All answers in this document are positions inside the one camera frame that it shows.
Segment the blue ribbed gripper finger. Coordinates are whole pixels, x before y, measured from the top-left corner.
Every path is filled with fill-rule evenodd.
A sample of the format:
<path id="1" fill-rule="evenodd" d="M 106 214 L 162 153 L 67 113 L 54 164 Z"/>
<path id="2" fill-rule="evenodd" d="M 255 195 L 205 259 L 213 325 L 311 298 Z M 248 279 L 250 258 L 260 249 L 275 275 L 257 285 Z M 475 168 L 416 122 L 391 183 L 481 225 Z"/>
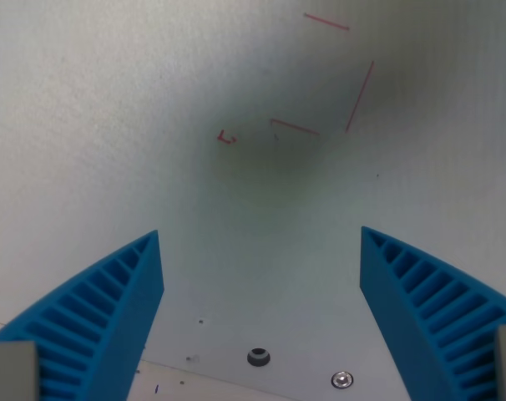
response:
<path id="1" fill-rule="evenodd" d="M 361 230 L 360 288 L 412 400 L 496 400 L 506 297 L 380 231 Z"/>
<path id="2" fill-rule="evenodd" d="M 41 400 L 125 400 L 163 294 L 151 231 L 21 312 L 0 343 L 36 347 Z"/>

